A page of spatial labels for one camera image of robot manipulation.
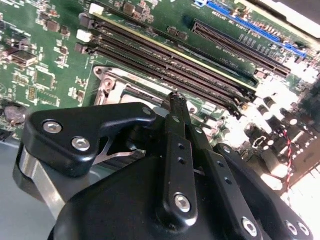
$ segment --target black lever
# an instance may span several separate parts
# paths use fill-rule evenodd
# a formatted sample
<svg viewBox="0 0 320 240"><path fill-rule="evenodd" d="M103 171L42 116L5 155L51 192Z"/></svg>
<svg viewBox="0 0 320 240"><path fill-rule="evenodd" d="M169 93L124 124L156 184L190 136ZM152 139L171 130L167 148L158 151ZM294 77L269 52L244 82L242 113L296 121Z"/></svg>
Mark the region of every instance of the black lever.
<svg viewBox="0 0 320 240"><path fill-rule="evenodd" d="M171 113L166 116L163 149L163 179L158 219L172 232L182 232L198 218L197 193L191 143L186 139L187 100L179 93L169 96Z"/></svg>
<svg viewBox="0 0 320 240"><path fill-rule="evenodd" d="M312 240L311 230L267 184L249 168L238 153L220 143L214 151L221 154L234 176L241 192L265 232L273 240Z"/></svg>
<svg viewBox="0 0 320 240"><path fill-rule="evenodd" d="M156 118L139 102L39 111L26 122L22 142L33 157L77 177L89 172L102 137L135 125L150 126Z"/></svg>

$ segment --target ram slot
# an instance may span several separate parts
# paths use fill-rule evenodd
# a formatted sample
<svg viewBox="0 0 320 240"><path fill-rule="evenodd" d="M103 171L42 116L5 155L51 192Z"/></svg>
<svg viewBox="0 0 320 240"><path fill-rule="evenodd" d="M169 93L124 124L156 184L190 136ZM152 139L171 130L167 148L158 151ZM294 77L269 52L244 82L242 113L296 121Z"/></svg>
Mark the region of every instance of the ram slot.
<svg viewBox="0 0 320 240"><path fill-rule="evenodd" d="M154 65L157 68L162 68L166 70L171 75L175 75L180 79L189 81L190 83L197 83L203 86L204 88L207 88L208 90L211 90L212 92L217 93L218 95L227 99L228 101L234 102L235 104L238 104L240 102L242 103L249 102L247 99L245 99L244 97L241 97L236 92L233 92L228 88L223 88L217 82L210 81L202 76L192 73L191 71L186 71L183 68L177 67L177 65L173 64L173 62L168 58L166 59L169 61L166 61L163 58L156 57L158 54L157 52L150 53L150 51L146 50L144 47L139 48L139 47L132 46L118 39L114 39L112 38L112 36L109 36L109 35L100 37L96 41L96 43L99 44L100 46L112 47L113 49L119 52L124 50L126 53L137 56L143 59L143 61L148 62L149 64Z"/></svg>
<svg viewBox="0 0 320 240"><path fill-rule="evenodd" d="M160 47L148 40L145 40L135 34L132 34L128 31L125 31L121 28L113 26L111 23L99 20L96 22L94 29L100 34L104 34L105 37L102 38L112 38L112 35L119 35L122 38L126 39L129 42L134 42L136 44L140 44L142 49L148 49L150 52L154 53L155 56L160 56L163 60L170 60L171 63L174 63L175 68L180 67L183 71L188 72L190 75L196 78L200 78L203 81L206 81L208 84L211 84L212 87L218 88L221 91L228 92L234 96L237 96L236 99L240 102L245 99L242 95L248 96L253 100L254 91L251 88L247 88L237 82L234 82L216 72L210 71L205 67L195 64L194 62L185 59L174 52L171 52L163 47ZM92 31L96 37L99 37L99 33L96 33L94 30Z"/></svg>
<svg viewBox="0 0 320 240"><path fill-rule="evenodd" d="M291 70L277 61L263 55L262 53L246 46L245 44L229 37L228 35L220 32L219 30L199 21L194 20L194 25L191 30L193 33L201 36L202 38L216 44L217 46L228 50L230 53L247 60L258 67L264 68L282 78L290 75Z"/></svg>
<svg viewBox="0 0 320 240"><path fill-rule="evenodd" d="M255 98L255 88L249 84L243 83L240 80L232 77L231 75L225 74L217 69L207 66L203 62L197 61L192 57L186 56L181 52L178 52L168 46L158 43L152 39L149 39L139 33L130 30L116 22L113 22L101 15L94 15L94 24L92 26L85 25L91 30L99 31L102 34L118 34L124 38L130 39L136 43L139 43L145 47L152 49L153 51L161 52L167 58L179 61L182 65L186 66L187 69L193 69L194 73L199 73L202 76L209 77L211 80L216 80L221 84L236 89L239 93Z"/></svg>
<svg viewBox="0 0 320 240"><path fill-rule="evenodd" d="M223 98L221 95L211 92L210 90L203 88L203 86L199 84L191 83L185 79L181 79L175 74L167 72L166 69L161 69L159 67L152 66L151 64L139 62L136 60L136 57L129 57L111 48L106 49L97 45L89 45L87 48L87 52L91 55L98 54L100 56L112 59L113 61L118 62L124 66L132 68L136 71L140 71L141 73L148 75L149 77L172 85L179 90L186 91L194 96L200 97L208 102L211 102L214 105L228 110L230 114L237 117L238 119L242 116L237 106Z"/></svg>

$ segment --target microchip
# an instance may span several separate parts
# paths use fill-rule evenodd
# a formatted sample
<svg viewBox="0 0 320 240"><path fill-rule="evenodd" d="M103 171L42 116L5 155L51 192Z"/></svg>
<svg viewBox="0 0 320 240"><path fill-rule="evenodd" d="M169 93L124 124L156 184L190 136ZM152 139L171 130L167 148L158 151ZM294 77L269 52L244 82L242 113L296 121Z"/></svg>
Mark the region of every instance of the microchip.
<svg viewBox="0 0 320 240"><path fill-rule="evenodd" d="M14 64L22 68L29 67L32 64L36 63L36 61L38 60L36 55L33 55L27 51L17 51L11 54L10 57L11 57L11 61Z"/></svg>
<svg viewBox="0 0 320 240"><path fill-rule="evenodd" d="M46 22L46 27L48 28L49 31L51 32L58 32L60 29L60 25L59 23L57 23L56 21L53 20L48 20Z"/></svg>
<svg viewBox="0 0 320 240"><path fill-rule="evenodd" d="M136 6L135 11L139 14L142 14L144 12L144 8L142 6Z"/></svg>
<svg viewBox="0 0 320 240"><path fill-rule="evenodd" d="M123 12L125 14L128 14L130 16L132 16L135 12L136 7L133 6L131 3L126 2L123 6Z"/></svg>
<svg viewBox="0 0 320 240"><path fill-rule="evenodd" d="M78 42L75 44L74 50L78 53L85 54L88 50L88 47Z"/></svg>
<svg viewBox="0 0 320 240"><path fill-rule="evenodd" d="M85 92L84 91L77 91L76 92L76 95L79 97L79 98L84 98L84 96L85 96Z"/></svg>
<svg viewBox="0 0 320 240"><path fill-rule="evenodd" d="M0 31L3 31L6 29L6 24L3 21L0 21Z"/></svg>
<svg viewBox="0 0 320 240"><path fill-rule="evenodd" d="M169 26L166 31L168 32L168 34L172 35L172 36L176 36L178 34L178 30Z"/></svg>
<svg viewBox="0 0 320 240"><path fill-rule="evenodd" d="M303 61L304 61L304 57L299 56L299 57L295 60L295 63L296 63L296 64L300 64L300 63L302 63Z"/></svg>
<svg viewBox="0 0 320 240"><path fill-rule="evenodd" d="M177 37L183 41L188 39L188 34L186 34L185 32L178 32Z"/></svg>
<svg viewBox="0 0 320 240"><path fill-rule="evenodd" d="M86 28L90 28L94 23L95 23L94 20L92 20L90 17L87 17L85 15L82 15L80 18L80 25Z"/></svg>
<svg viewBox="0 0 320 240"><path fill-rule="evenodd" d="M68 48L66 48L65 46L60 47L60 52L63 55L67 55L68 54Z"/></svg>
<svg viewBox="0 0 320 240"><path fill-rule="evenodd" d="M69 34L69 29L66 26L61 26L60 32L61 35L67 36Z"/></svg>
<svg viewBox="0 0 320 240"><path fill-rule="evenodd" d="M50 17L46 13L42 12L39 16L39 19L47 21L50 19Z"/></svg>

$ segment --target electrolytic capacitor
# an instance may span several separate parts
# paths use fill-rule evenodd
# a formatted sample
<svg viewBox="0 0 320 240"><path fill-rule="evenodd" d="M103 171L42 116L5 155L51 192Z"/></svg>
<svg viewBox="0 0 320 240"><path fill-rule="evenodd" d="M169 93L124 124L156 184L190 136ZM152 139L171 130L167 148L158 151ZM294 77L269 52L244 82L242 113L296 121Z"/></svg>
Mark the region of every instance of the electrolytic capacitor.
<svg viewBox="0 0 320 240"><path fill-rule="evenodd" d="M226 140L228 140L231 136L231 131L229 128L223 129L221 133L223 134L223 138Z"/></svg>
<svg viewBox="0 0 320 240"><path fill-rule="evenodd" d="M271 111L275 111L277 109L277 103L271 97L266 97L264 102Z"/></svg>
<svg viewBox="0 0 320 240"><path fill-rule="evenodd" d="M283 125L283 123L278 118L276 118L275 116L271 117L266 122L269 124L270 128L274 132L278 131L281 128L281 126Z"/></svg>
<svg viewBox="0 0 320 240"><path fill-rule="evenodd" d="M258 107L258 111L260 112L264 120L270 120L273 116L272 113L269 112L269 110L263 105L260 105Z"/></svg>
<svg viewBox="0 0 320 240"><path fill-rule="evenodd" d="M291 125L297 125L298 120L295 118L295 116L291 113L288 112L286 109L281 108L280 109L281 114L284 116L285 120Z"/></svg>

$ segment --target black ram slot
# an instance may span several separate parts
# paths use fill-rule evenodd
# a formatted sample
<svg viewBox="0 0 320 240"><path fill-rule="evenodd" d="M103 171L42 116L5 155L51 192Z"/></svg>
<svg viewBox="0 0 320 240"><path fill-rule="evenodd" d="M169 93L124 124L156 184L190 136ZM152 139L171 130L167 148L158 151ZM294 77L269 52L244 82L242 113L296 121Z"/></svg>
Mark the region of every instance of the black ram slot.
<svg viewBox="0 0 320 240"><path fill-rule="evenodd" d="M233 88L234 90L236 90L237 92L244 94L245 96L250 97L251 100L254 100L255 97L255 93L252 89L249 89L243 85L240 85L218 73L215 73L213 71L210 71L209 69L195 64L194 62L183 58L177 54L175 54L174 52L171 52L167 49L164 49L160 46L157 46L156 44L145 40L139 36L136 36L130 32L127 32L121 28L118 28L114 25L112 25L111 23L102 21L101 19L98 18L98 20L96 21L96 24L94 26L94 29L96 29L100 34L106 34L106 33L112 33L112 34L118 34L121 37L124 37L125 39L129 40L129 41L134 41L135 43L141 44L145 47L148 47L149 49L151 49L153 52L162 54L164 56L166 56L167 58L170 58L172 60L178 61L179 63L185 65L188 69L193 69L195 73L198 72L198 75L205 75L207 76L208 79L210 80L215 80L220 82L223 85L226 85L230 88Z"/></svg>
<svg viewBox="0 0 320 240"><path fill-rule="evenodd" d="M220 106L221 108L228 110L230 114L237 117L238 119L241 117L241 113L232 102L229 102L221 98L220 96L212 93L211 91L205 90L201 86L191 84L190 82L184 81L175 76L166 75L165 73L158 71L156 68L153 68L150 65L146 65L141 62L138 62L135 59L129 58L128 56L118 53L116 51L113 51L111 49L105 49L102 47L90 47L88 49L88 53L91 55L98 54L98 55L113 59L114 61L122 65L128 66L137 71L141 71L142 73L152 78L158 79L160 81L164 81L177 89L184 90L194 96L201 97L206 101L209 101L217 106Z"/></svg>
<svg viewBox="0 0 320 240"><path fill-rule="evenodd" d="M110 46L117 50L118 52L125 51L126 53L132 54L134 56L137 56L146 63L149 63L151 65L155 65L157 68L162 68L163 71L168 72L170 75L175 75L180 79L184 79L186 81L189 81L190 83L197 83L212 92L217 93L218 95L221 95L221 97L227 99L228 101L232 101L235 104L238 104L240 102L248 103L249 101L240 95L237 95L235 92L227 91L216 82L211 82L201 76L198 76L196 74L191 74L190 72L186 72L183 69L177 69L177 66L171 65L168 62L164 61L163 59L159 59L155 57L154 54L149 53L148 51L145 51L143 48L138 48L132 45L129 45L128 43L122 42L118 39L113 39L111 36L103 36L103 38L98 40L98 44Z"/></svg>
<svg viewBox="0 0 320 240"><path fill-rule="evenodd" d="M116 15L116 16L119 16L119 17L121 17L121 18L123 18L123 19L125 19L125 20L127 20L127 21L129 21L129 22L131 22L131 23L134 23L134 24L137 25L137 26L140 26L140 27L142 27L142 28L144 28L144 29L148 29L148 28L150 27L150 25L148 25L148 24L146 24L146 23L144 23L144 22L142 22L142 21L139 21L139 20L133 18L133 17L125 14L125 13L122 12L122 11L119 11L119 10L117 10L117 9L115 9L115 8L112 8L112 7L104 4L103 2L100 2L100 1L98 1L98 0L95 0L94 3L97 4L97 5L102 6L106 12L111 13L111 14ZM242 75L243 77L245 77L245 78L247 78L248 80L250 80L250 81L251 81L252 83L254 83L255 85L257 85L257 84L259 83L258 81L256 81L256 79L254 79L253 77L251 77L250 75L248 75L246 72L240 71L239 69L236 69L236 68L232 68L232 67L230 67L229 65L224 64L224 63L223 63L222 61L220 61L219 59L211 56L210 54L207 54L206 52L201 51L200 49L198 49L198 48L196 48L196 47L193 47L193 46L185 43L185 42L182 41L182 40L179 40L179 39L177 39L177 38L175 38L175 37L172 37L171 35L167 34L166 32L162 32L162 31L160 31L160 30L158 30L158 29L156 29L156 28L153 28L152 31L153 31L155 34L158 34L158 35L161 36L161 37L164 37L164 38L166 38L166 39L168 39L168 40L170 40L170 41L172 41L172 42L174 42L174 43L177 43L177 44L179 44L179 45L181 45L181 46L183 46L183 47L191 50L192 52L194 52L194 53L196 53L196 54L199 54L199 55L205 57L206 59L209 59L210 61L213 61L213 62L215 62L215 63L218 63L219 65L221 65L221 66L223 66L223 67L225 67L225 68L227 68L227 69L231 69L231 70L233 70L234 72L237 72L238 74L240 74L240 75Z"/></svg>
<svg viewBox="0 0 320 240"><path fill-rule="evenodd" d="M248 47L238 40L197 19L194 20L194 25L191 31L201 36L202 38L216 44L217 46L228 50L230 53L233 53L244 60L252 62L256 66L273 72L282 78L286 78L291 73L291 70L289 68L283 66L277 61L263 55L262 53Z"/></svg>

